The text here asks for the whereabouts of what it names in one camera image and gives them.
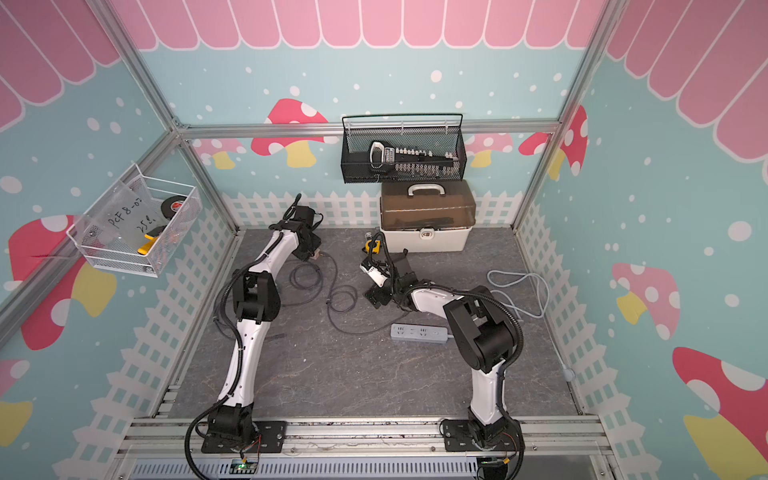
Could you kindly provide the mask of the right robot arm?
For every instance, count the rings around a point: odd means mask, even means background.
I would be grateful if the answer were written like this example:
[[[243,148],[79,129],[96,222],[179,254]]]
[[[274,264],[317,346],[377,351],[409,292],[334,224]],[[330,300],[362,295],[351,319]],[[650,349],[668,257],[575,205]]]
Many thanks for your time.
[[[505,373],[521,356],[524,335],[518,319],[484,286],[461,290],[420,280],[407,254],[367,254],[361,270],[374,285],[366,293],[380,307],[393,301],[403,310],[439,316],[465,363],[472,369],[472,398],[465,430],[480,449],[507,442],[522,449],[521,427],[505,401]]]

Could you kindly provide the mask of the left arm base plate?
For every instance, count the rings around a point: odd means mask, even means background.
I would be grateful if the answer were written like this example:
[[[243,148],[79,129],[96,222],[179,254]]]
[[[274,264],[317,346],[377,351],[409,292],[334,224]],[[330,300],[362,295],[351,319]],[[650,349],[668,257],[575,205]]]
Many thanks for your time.
[[[280,453],[286,438],[285,421],[215,420],[208,427],[201,451],[204,454]]]

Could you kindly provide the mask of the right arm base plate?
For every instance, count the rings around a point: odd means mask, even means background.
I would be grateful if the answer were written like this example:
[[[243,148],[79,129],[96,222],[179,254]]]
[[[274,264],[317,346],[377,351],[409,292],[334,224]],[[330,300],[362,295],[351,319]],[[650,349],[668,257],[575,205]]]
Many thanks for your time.
[[[448,452],[499,451],[519,453],[525,450],[520,423],[499,419],[483,425],[475,419],[443,419],[438,426]]]

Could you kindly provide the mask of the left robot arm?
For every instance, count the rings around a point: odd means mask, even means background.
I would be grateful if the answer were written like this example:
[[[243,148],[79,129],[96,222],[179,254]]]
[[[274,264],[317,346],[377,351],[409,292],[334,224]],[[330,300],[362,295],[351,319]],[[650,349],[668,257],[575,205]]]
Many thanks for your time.
[[[291,256],[306,261],[321,245],[315,233],[316,211],[300,200],[296,196],[282,218],[269,226],[267,246],[236,270],[218,296],[214,319],[233,334],[234,347],[218,399],[189,427],[193,434],[205,424],[201,438],[206,454],[244,453],[262,438],[253,421],[254,381],[267,333],[282,307],[276,279]]]

